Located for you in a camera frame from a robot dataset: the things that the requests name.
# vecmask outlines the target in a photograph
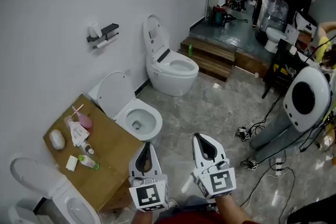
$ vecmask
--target green bottle on step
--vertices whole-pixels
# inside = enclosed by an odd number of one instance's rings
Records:
[[[192,56],[193,56],[193,45],[190,43],[188,57],[191,58]]]

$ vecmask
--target yellow shirt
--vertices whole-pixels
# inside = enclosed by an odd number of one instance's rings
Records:
[[[319,45],[324,44],[322,47],[320,47],[317,51],[316,51],[316,62],[320,63],[322,61],[323,55],[325,53],[325,51],[329,48],[329,46],[331,46],[331,43],[329,41],[328,37],[322,37],[319,41]]]

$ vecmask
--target wooden stairs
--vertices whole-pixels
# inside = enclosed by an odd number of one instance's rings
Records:
[[[181,42],[181,48],[178,52],[188,56],[190,44],[193,47],[191,59],[198,64],[200,72],[226,81],[230,75],[232,65],[235,63],[235,53],[219,45],[192,37],[187,37]]]

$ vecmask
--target red shirt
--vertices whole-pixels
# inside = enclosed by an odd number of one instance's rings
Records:
[[[224,221],[220,214],[215,212],[183,212],[172,217],[164,218],[155,224],[223,224]],[[245,221],[243,224],[258,224]]]

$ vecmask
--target wooden tabletop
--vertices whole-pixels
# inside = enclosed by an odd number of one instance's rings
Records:
[[[100,167],[94,170],[83,166],[78,161],[76,170],[72,172],[65,168],[68,158],[70,155],[78,157],[82,151],[73,146],[64,117],[72,115],[72,105],[78,108],[82,104],[84,106],[80,109],[80,113],[87,115],[93,121],[92,128],[88,130],[90,135],[87,141],[95,153],[90,157],[98,162]],[[84,95],[81,95],[72,105],[50,127],[43,138],[61,172],[88,203],[99,211],[128,178],[129,161],[142,142],[108,118]],[[74,121],[78,120],[76,115],[72,118]],[[65,148],[61,151],[54,149],[49,139],[49,133],[54,129],[59,130],[66,140]]]

